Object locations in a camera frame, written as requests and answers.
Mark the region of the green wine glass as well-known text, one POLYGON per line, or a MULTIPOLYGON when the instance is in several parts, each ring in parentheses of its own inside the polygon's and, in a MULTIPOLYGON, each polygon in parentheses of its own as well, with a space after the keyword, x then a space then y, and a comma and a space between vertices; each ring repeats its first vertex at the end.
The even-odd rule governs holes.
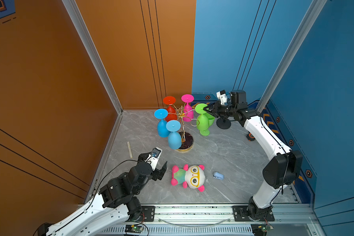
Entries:
POLYGON ((209 127, 213 125, 215 117, 210 115, 204 108, 207 107, 207 104, 200 103, 195 106, 196 113, 199 114, 197 117, 196 127, 199 130, 200 134, 203 136, 208 136, 210 134, 209 127))
POLYGON ((208 119, 204 114, 200 114, 197 117, 197 129, 203 136, 208 136, 210 134, 209 127, 213 124, 215 119, 208 119))

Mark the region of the green wine glass front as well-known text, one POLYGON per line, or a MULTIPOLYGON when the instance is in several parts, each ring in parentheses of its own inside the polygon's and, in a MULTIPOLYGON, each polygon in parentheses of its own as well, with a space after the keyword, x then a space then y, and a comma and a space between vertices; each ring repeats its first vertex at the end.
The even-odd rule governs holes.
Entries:
POLYGON ((204 114, 200 114, 197 117, 197 129, 203 136, 208 136, 210 134, 209 127, 213 124, 215 119, 208 119, 204 114))

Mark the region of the blue wine glass front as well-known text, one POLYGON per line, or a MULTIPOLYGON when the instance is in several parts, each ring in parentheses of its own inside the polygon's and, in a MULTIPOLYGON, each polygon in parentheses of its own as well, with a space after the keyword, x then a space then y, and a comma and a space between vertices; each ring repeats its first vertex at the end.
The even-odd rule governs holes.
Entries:
POLYGON ((171 120, 166 124, 167 130, 170 132, 168 135, 168 145, 171 149, 179 149, 182 145, 182 138, 179 134, 181 123, 177 120, 171 120))

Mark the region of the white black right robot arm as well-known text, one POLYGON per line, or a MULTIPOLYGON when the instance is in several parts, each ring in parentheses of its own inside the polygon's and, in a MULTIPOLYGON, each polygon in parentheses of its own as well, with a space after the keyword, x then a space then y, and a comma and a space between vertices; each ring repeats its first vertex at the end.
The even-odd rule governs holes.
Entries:
POLYGON ((263 169, 264 181, 255 195, 249 199, 247 215, 253 221, 264 220, 271 214, 275 198, 284 192, 299 176, 303 156, 284 144, 268 127, 261 113, 249 108, 246 93, 233 90, 227 94, 217 92, 218 100, 204 111, 217 119, 217 126, 228 129, 232 121, 239 122, 265 151, 269 162, 263 169))

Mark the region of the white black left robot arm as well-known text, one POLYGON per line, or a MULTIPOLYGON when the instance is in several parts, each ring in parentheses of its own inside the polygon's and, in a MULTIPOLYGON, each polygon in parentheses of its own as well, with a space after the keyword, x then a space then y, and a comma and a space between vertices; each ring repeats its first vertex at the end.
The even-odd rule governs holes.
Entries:
POLYGON ((139 155, 137 164, 103 185, 85 205, 58 223, 44 223, 36 236, 94 236, 104 229, 137 220, 143 209, 136 197, 150 181, 161 180, 167 170, 157 169, 162 149, 139 155))

